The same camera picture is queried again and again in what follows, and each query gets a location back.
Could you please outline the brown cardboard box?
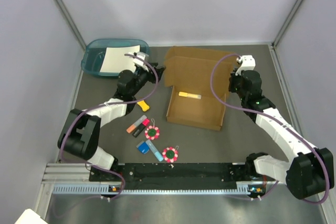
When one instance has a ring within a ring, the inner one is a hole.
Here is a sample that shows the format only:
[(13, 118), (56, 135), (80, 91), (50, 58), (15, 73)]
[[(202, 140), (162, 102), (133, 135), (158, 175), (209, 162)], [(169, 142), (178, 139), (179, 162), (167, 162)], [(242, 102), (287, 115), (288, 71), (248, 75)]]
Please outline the brown cardboard box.
[[(236, 63), (232, 52), (193, 47), (171, 47), (165, 55), (164, 84), (172, 87), (166, 113), (170, 123), (219, 131), (229, 97), (229, 77)], [(179, 92), (202, 98), (180, 97)]]

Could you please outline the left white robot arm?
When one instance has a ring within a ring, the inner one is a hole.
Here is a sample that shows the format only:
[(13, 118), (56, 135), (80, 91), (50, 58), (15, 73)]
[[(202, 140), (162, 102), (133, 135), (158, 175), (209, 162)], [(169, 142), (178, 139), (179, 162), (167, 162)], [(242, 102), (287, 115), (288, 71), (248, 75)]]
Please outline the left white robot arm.
[(121, 71), (116, 92), (110, 100), (85, 114), (79, 109), (69, 112), (58, 139), (58, 148), (100, 167), (102, 176), (107, 180), (116, 179), (119, 174), (118, 159), (98, 146), (100, 129), (129, 114), (135, 106), (135, 95), (147, 82), (160, 81), (164, 70), (164, 66), (159, 67), (154, 62), (146, 69), (136, 66), (135, 71)]

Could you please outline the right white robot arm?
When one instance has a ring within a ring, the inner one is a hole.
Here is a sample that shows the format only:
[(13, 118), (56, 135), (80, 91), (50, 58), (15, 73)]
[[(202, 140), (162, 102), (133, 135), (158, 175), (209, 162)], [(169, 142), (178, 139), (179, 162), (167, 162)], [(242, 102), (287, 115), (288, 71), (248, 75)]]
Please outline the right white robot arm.
[(235, 69), (229, 79), (229, 91), (237, 93), (243, 110), (281, 148), (286, 161), (266, 153), (247, 157), (245, 174), (252, 180), (262, 175), (287, 186), (297, 199), (318, 193), (328, 194), (334, 187), (333, 155), (305, 140), (262, 94), (261, 77), (255, 70)]

